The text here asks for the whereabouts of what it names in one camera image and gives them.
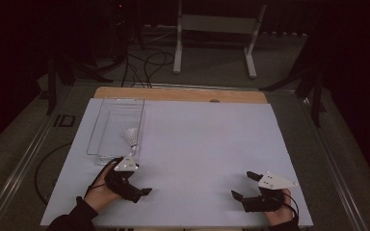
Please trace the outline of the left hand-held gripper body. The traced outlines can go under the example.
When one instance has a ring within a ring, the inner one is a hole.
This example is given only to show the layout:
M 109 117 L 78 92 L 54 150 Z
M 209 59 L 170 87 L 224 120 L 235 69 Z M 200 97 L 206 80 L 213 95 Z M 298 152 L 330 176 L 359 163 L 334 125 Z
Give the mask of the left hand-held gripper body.
M 133 171 L 117 171 L 111 168 L 104 180 L 107 188 L 113 193 L 118 194 L 125 200 L 137 203 L 142 196 L 142 192 L 129 183 L 129 178 L 133 174 Z

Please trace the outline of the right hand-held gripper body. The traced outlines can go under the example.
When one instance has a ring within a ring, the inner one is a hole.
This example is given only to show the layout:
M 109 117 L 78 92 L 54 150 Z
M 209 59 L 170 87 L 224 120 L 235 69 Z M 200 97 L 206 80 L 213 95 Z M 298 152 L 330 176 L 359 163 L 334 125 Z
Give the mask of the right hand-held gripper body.
M 256 181 L 259 196 L 243 199 L 242 205 L 247 213 L 250 212 L 273 212 L 284 204 L 283 189 L 298 186 L 297 182 L 275 175 L 271 172 L 262 174 L 260 181 Z

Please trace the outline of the clear plastic tray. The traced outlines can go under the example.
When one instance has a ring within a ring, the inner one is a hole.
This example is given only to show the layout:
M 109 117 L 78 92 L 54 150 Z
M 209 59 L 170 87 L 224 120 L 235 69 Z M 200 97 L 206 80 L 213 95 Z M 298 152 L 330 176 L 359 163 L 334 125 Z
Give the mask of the clear plastic tray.
M 93 127 L 87 153 L 97 157 L 99 165 L 105 165 L 117 157 L 131 156 L 140 159 L 142 125 L 145 101 L 138 98 L 106 98 Z M 138 129 L 139 147 L 133 152 L 123 136 L 128 128 Z

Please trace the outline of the white feather shuttlecock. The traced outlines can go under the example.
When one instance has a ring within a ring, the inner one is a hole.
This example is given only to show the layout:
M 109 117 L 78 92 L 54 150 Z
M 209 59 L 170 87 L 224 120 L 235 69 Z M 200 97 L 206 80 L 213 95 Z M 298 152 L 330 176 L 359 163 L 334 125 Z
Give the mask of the white feather shuttlecock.
M 138 141 L 138 129 L 137 128 L 128 128 L 123 132 L 123 136 L 128 142 L 131 150 L 136 152 L 139 147 Z

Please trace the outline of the person's left hand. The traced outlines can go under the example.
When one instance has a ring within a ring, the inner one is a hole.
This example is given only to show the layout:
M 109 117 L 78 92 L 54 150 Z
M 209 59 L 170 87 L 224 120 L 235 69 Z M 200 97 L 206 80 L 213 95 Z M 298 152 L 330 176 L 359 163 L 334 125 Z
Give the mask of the person's left hand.
M 120 196 L 107 187 L 103 176 L 94 181 L 84 196 L 84 201 L 98 213 L 118 199 Z

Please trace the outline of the person's right hand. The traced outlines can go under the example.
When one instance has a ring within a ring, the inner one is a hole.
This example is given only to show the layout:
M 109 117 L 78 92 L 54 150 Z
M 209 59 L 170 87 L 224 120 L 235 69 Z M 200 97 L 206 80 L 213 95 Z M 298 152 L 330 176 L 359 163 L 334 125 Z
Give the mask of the person's right hand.
M 291 192 L 288 189 L 283 189 L 284 204 L 276 211 L 265 212 L 264 215 L 270 226 L 276 226 L 293 219 L 291 207 Z

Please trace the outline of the black tripod stand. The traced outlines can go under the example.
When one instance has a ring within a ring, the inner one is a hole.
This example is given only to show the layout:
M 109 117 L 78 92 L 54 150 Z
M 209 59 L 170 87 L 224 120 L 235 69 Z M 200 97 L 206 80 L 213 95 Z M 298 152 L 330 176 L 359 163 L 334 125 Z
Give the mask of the black tripod stand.
M 316 127 L 320 128 L 320 111 L 322 95 L 322 62 L 320 60 L 320 46 L 323 45 L 323 39 L 311 33 L 307 36 L 306 42 L 293 63 L 288 75 L 273 83 L 270 86 L 260 88 L 262 91 L 274 91 L 284 87 L 296 80 L 300 83 L 294 90 L 298 98 L 305 99 L 312 93 L 311 99 L 311 119 Z
M 100 83 L 112 83 L 112 80 L 106 79 L 100 76 L 98 73 L 84 66 L 83 64 L 78 63 L 73 60 L 70 56 L 62 53 L 61 55 L 49 55 L 47 58 L 47 100 L 48 108 L 46 114 L 50 116 L 57 105 L 57 76 L 61 70 L 60 60 L 64 60 L 66 64 L 70 64 L 72 67 L 75 67 L 77 70 L 82 71 L 87 74 L 89 77 L 93 78 L 95 81 Z

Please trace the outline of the wooden table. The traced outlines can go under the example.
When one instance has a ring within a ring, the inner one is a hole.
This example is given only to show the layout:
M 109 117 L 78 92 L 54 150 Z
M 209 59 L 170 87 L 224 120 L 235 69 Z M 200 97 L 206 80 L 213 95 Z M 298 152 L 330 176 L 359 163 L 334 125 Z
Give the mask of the wooden table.
M 243 90 L 195 90 L 195 89 L 143 89 L 100 87 L 94 98 L 143 98 L 146 100 L 221 102 L 221 103 L 258 103 L 267 104 L 268 100 L 260 91 Z

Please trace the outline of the white metal stand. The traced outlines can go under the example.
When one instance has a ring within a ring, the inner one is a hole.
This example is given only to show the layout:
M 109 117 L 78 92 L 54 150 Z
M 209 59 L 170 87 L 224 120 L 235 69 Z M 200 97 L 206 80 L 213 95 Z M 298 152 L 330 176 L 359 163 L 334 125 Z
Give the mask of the white metal stand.
M 183 0 L 177 0 L 177 25 L 176 25 L 176 47 L 173 60 L 173 72 L 181 72 L 182 63 L 182 32 L 201 31 L 215 33 L 245 34 L 251 36 L 251 41 L 244 48 L 244 56 L 249 76 L 252 79 L 257 77 L 255 65 L 252 57 L 252 50 L 257 41 L 259 29 L 262 24 L 267 6 L 262 4 L 259 12 L 254 18 L 240 18 L 227 16 L 185 14 L 182 12 Z

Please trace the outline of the metal floor rail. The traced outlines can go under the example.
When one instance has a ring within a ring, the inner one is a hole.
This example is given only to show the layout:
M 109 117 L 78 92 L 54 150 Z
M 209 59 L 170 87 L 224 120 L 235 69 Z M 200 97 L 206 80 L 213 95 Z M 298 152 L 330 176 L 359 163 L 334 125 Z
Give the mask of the metal floor rail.
M 354 231 L 369 231 L 355 202 L 353 194 L 351 193 L 350 188 L 346 183 L 337 162 L 334 160 L 333 154 L 323 134 L 322 129 L 315 125 L 315 122 L 311 117 L 311 105 L 309 100 L 305 98 L 300 99 L 299 102 L 301 103 L 301 107 L 305 114 L 306 120 L 309 122 L 313 133 L 315 134 L 316 140 L 322 149 L 330 179 L 334 184 L 341 204 L 343 205 L 343 208 Z
M 0 220 L 46 140 L 55 114 L 68 96 L 68 90 L 58 94 L 51 115 L 46 114 L 48 103 L 35 99 L 0 135 Z

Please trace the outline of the black rectangular floor frame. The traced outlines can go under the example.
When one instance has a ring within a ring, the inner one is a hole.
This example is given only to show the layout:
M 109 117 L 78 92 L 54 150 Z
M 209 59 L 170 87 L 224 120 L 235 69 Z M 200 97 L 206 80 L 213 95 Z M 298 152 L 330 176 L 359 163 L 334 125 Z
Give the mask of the black rectangular floor frame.
M 75 120 L 76 120 L 75 115 L 57 115 L 53 126 L 72 127 L 75 123 Z

